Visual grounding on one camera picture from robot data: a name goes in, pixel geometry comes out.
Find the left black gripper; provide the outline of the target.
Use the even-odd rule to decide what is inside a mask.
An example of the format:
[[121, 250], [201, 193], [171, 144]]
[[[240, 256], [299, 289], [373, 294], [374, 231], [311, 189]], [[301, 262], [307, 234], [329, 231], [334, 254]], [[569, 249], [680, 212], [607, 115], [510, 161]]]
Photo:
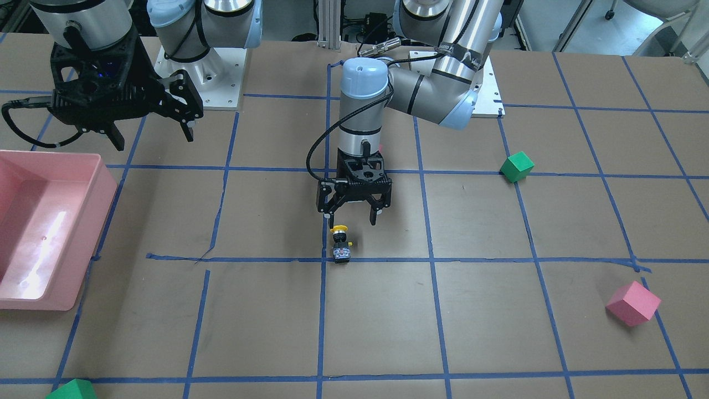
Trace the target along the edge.
[[379, 213], [392, 202], [392, 185], [384, 170], [379, 151], [368, 157], [350, 156], [337, 151], [337, 175], [333, 182], [320, 182], [317, 190], [317, 211], [323, 214], [327, 227], [333, 227], [333, 215], [347, 202], [366, 201], [370, 204], [370, 225], [377, 224]]

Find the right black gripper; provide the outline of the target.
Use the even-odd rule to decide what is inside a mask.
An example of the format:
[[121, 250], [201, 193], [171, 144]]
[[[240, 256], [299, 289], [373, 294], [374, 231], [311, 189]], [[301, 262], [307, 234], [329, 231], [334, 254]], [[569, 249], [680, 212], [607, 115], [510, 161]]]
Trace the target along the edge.
[[157, 113], [175, 120], [188, 143], [203, 100], [185, 70], [159, 76], [136, 31], [104, 49], [91, 50], [80, 31], [64, 31], [68, 47], [54, 45], [50, 66], [55, 89], [50, 112], [79, 130], [106, 134], [117, 151], [125, 139], [117, 120]]

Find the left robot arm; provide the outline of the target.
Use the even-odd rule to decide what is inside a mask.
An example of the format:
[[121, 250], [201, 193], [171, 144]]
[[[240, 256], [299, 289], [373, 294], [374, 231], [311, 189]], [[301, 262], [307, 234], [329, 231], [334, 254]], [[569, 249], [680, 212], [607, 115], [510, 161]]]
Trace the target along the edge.
[[309, 149], [311, 157], [329, 134], [338, 134], [337, 170], [317, 180], [317, 211], [330, 229], [342, 205], [367, 202], [369, 220], [390, 207], [393, 182], [380, 152], [386, 107], [440, 126], [461, 130], [476, 106], [483, 67], [503, 28], [501, 1], [397, 1], [393, 25], [405, 38], [432, 47], [428, 73], [413, 58], [364, 56], [345, 60], [340, 79], [340, 112]]

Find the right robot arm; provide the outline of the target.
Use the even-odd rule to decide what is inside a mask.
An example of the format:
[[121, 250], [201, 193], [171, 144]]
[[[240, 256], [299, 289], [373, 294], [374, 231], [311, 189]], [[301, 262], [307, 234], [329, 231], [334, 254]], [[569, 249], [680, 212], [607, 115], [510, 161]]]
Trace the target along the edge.
[[[58, 149], [83, 134], [106, 136], [122, 151], [116, 122], [157, 114], [176, 121], [188, 142], [206, 93], [228, 85], [220, 49], [256, 48], [261, 1], [30, 1], [55, 41], [49, 96], [10, 101], [2, 115], [16, 136]], [[44, 142], [21, 131], [10, 109], [48, 110], [75, 131]]]

